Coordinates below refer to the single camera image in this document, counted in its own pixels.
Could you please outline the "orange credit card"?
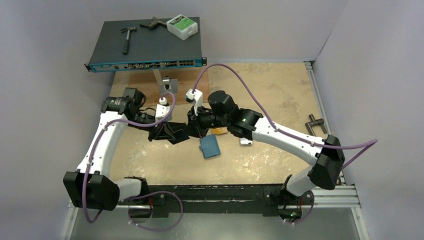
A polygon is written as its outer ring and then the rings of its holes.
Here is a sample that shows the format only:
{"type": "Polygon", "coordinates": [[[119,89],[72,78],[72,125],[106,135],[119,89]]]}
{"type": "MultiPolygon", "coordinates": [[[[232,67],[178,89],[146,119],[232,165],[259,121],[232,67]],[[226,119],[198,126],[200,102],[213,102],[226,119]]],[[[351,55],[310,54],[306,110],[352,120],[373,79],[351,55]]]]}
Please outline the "orange credit card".
{"type": "Polygon", "coordinates": [[[224,135],[228,133],[228,130],[225,127],[212,128],[210,131],[214,135],[224,135]]]}

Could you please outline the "blue leather card holder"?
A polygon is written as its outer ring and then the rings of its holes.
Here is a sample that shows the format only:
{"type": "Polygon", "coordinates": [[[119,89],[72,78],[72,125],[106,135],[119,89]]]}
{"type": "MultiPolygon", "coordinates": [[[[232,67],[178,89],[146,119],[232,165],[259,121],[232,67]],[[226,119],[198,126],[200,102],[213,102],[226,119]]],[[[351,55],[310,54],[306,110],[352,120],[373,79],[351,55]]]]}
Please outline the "blue leather card holder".
{"type": "Polygon", "coordinates": [[[210,159],[221,155],[221,150],[214,134],[206,135],[199,139],[199,149],[204,159],[210,159]]]}

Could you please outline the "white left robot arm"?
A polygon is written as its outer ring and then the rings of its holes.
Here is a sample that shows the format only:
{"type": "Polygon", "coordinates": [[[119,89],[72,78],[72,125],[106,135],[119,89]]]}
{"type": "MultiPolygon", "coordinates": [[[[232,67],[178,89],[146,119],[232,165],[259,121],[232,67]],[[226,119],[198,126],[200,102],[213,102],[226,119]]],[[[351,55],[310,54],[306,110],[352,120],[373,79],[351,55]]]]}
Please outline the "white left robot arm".
{"type": "Polygon", "coordinates": [[[63,183],[71,202],[85,211],[112,211],[119,202],[131,199],[138,205],[146,203],[149,191],[140,177],[119,181],[110,179],[111,164],[119,140],[128,126],[152,129],[163,126],[171,118],[176,97],[171,92],[162,94],[155,116],[143,120],[140,108],[146,96],[136,88],[127,87],[122,96],[107,97],[101,104],[101,114],[95,136],[88,151],[75,171],[67,171],[63,183]]]}

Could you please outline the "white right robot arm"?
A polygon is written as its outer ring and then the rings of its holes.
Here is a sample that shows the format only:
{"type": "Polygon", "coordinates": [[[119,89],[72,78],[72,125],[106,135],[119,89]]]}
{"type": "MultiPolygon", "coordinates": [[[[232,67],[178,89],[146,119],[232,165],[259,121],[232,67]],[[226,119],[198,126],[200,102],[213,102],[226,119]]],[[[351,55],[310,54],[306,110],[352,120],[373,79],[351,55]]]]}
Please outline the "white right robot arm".
{"type": "Polygon", "coordinates": [[[202,105],[203,93],[197,89],[189,89],[185,99],[193,105],[187,113],[185,130],[190,137],[203,138],[210,129],[226,128],[237,138],[274,146],[308,164],[307,168],[286,179],[280,191],[284,202],[292,204],[315,187],[335,189],[345,162],[337,137],[307,135],[269,121],[257,111],[238,107],[223,90],[209,95],[209,107],[202,105]]]}

